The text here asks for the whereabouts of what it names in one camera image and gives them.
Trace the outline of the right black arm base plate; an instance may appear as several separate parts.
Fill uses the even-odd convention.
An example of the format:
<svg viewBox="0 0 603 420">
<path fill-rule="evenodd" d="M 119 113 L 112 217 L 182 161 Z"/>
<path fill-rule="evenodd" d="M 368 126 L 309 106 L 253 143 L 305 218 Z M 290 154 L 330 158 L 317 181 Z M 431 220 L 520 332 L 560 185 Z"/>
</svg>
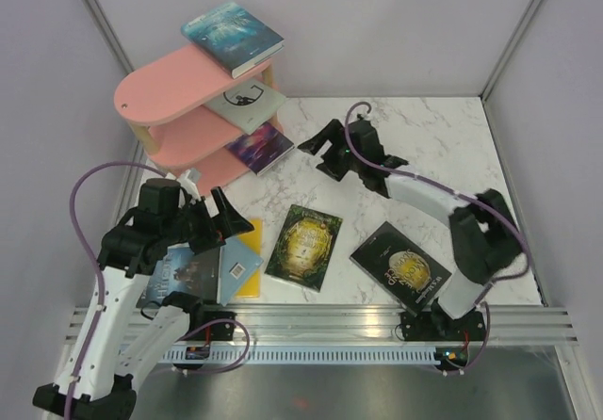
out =
<svg viewBox="0 0 603 420">
<path fill-rule="evenodd" d="M 403 312 L 399 319 L 402 337 L 409 342 L 476 342 L 486 335 L 484 315 L 477 310 L 453 320 L 437 319 L 429 311 L 418 315 Z"/>
</svg>

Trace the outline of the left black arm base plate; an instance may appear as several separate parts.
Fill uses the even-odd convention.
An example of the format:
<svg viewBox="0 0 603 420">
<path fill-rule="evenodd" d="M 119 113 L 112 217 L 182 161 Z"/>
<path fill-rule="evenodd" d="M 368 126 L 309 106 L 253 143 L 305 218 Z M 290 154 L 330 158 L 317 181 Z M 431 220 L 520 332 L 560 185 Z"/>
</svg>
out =
<svg viewBox="0 0 603 420">
<path fill-rule="evenodd" d="M 218 319 L 235 320 L 236 313 L 232 311 L 205 311 L 200 319 L 196 319 L 190 330 L 196 330 L 202 325 Z M 231 341 L 236 326 L 233 323 L 215 323 L 190 337 L 190 340 L 211 344 L 213 341 Z"/>
</svg>

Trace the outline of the dark blue Wuthering Heights book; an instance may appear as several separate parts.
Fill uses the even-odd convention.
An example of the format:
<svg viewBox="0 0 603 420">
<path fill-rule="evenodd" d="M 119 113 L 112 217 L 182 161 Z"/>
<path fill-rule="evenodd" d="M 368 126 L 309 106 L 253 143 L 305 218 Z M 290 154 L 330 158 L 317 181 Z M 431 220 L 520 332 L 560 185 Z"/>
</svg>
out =
<svg viewBox="0 0 603 420">
<path fill-rule="evenodd" d="M 156 264 L 137 307 L 150 301 L 161 303 L 172 292 L 187 293 L 203 303 L 217 304 L 220 298 L 220 248 L 195 254 L 188 245 L 168 248 L 166 256 Z"/>
</svg>

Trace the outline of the light blue book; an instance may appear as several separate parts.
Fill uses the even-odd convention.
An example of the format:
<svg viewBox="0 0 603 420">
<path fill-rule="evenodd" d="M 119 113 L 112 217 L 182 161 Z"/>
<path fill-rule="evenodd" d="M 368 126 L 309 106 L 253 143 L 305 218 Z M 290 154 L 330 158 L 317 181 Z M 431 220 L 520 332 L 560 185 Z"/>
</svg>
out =
<svg viewBox="0 0 603 420">
<path fill-rule="evenodd" d="M 240 239 L 227 238 L 220 252 L 219 304 L 226 306 L 262 264 L 261 256 Z"/>
</svg>

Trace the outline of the pink three-tier wooden shelf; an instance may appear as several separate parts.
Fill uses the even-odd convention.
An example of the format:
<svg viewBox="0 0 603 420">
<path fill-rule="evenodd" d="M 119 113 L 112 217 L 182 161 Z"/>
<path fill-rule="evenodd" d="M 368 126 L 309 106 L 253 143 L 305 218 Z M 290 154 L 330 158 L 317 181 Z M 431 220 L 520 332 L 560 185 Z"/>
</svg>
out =
<svg viewBox="0 0 603 420">
<path fill-rule="evenodd" d="M 149 159 L 178 176 L 196 169 L 206 195 L 249 168 L 226 149 L 241 131 L 204 104 L 250 79 L 274 86 L 272 58 L 239 78 L 192 44 L 129 73 L 117 86 L 114 106 L 142 143 Z"/>
</svg>

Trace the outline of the black moon sixpence book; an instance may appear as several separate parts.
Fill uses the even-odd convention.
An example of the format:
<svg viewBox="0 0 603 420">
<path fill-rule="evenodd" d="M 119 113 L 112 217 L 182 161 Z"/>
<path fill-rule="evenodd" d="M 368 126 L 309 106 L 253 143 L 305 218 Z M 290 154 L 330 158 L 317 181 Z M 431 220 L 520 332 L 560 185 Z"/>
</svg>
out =
<svg viewBox="0 0 603 420">
<path fill-rule="evenodd" d="M 412 316 L 418 316 L 438 294 L 451 272 L 384 222 L 350 256 Z"/>
</svg>

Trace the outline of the teal ocean cover book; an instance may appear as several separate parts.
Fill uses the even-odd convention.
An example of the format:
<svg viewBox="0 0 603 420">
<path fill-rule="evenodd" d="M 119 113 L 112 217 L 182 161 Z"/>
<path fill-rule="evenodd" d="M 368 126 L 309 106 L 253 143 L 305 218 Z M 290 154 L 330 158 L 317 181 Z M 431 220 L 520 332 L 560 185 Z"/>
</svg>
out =
<svg viewBox="0 0 603 420">
<path fill-rule="evenodd" d="M 239 78 L 284 47 L 284 38 L 235 2 L 183 24 L 181 34 L 232 78 Z"/>
</svg>

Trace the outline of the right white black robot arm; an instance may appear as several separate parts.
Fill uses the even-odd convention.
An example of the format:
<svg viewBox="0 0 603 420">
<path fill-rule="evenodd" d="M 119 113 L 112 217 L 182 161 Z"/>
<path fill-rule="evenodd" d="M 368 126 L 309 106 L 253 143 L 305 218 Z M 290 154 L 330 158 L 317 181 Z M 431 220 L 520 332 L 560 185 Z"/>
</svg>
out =
<svg viewBox="0 0 603 420">
<path fill-rule="evenodd" d="M 331 120 L 299 150 L 322 158 L 317 168 L 341 181 L 352 171 L 370 191 L 407 203 L 448 227 L 456 270 L 433 301 L 430 324 L 441 338 L 464 328 L 464 317 L 491 287 L 524 277 L 506 270 L 529 253 L 508 204 L 494 189 L 468 196 L 412 171 L 408 162 L 385 152 L 370 121 Z"/>
</svg>

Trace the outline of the purple Robinson Crusoe book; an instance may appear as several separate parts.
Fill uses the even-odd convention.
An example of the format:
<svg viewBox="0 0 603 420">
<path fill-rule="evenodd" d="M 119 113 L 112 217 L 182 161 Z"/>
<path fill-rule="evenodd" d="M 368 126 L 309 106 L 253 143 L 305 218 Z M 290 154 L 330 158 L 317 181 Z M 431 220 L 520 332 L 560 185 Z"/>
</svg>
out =
<svg viewBox="0 0 603 420">
<path fill-rule="evenodd" d="M 269 122 L 226 145 L 226 149 L 255 175 L 263 174 L 293 148 L 294 143 Z"/>
</svg>

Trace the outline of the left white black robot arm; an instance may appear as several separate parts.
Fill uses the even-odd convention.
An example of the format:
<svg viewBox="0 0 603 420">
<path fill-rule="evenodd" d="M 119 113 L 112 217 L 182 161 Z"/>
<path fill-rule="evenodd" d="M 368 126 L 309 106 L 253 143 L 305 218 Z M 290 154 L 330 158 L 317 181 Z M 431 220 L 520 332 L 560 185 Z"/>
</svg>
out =
<svg viewBox="0 0 603 420">
<path fill-rule="evenodd" d="M 150 178 L 140 187 L 138 204 L 102 239 L 93 260 L 97 282 L 72 354 L 55 381 L 36 389 L 35 407 L 65 419 L 127 419 L 160 358 L 176 342 L 204 333 L 201 300 L 174 292 L 143 333 L 121 348 L 136 304 L 169 248 L 186 244 L 199 254 L 253 230 L 220 188 L 211 195 L 215 216 L 204 197 L 176 180 Z"/>
</svg>

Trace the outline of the aluminium mounting rail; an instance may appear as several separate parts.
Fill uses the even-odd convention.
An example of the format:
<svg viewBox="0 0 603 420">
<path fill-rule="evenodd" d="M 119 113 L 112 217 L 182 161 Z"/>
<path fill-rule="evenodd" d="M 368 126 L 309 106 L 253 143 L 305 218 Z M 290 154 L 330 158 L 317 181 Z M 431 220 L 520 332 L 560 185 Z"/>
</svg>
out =
<svg viewBox="0 0 603 420">
<path fill-rule="evenodd" d="M 234 304 L 225 309 L 259 346 L 396 346 L 402 340 L 397 305 Z M 575 346 L 578 335 L 563 308 L 542 306 L 480 307 L 489 344 L 494 347 Z M 461 344 L 462 342 L 414 342 Z"/>
</svg>

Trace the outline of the pale grey-green book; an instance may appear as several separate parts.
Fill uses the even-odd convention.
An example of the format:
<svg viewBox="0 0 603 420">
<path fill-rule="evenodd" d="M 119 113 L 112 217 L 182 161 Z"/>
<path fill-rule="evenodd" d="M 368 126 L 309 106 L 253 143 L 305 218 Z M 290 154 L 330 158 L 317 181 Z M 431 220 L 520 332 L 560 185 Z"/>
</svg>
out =
<svg viewBox="0 0 603 420">
<path fill-rule="evenodd" d="M 269 121 L 285 101 L 281 92 L 253 78 L 223 92 L 204 106 L 249 135 Z"/>
</svg>

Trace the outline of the green forest cover book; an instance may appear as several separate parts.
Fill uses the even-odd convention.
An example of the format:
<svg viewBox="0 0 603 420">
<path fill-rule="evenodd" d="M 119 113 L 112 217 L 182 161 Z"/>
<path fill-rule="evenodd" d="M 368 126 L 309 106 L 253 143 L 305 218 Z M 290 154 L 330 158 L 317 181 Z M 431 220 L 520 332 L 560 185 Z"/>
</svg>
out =
<svg viewBox="0 0 603 420">
<path fill-rule="evenodd" d="M 290 206 L 265 273 L 319 292 L 343 219 L 297 204 Z"/>
</svg>

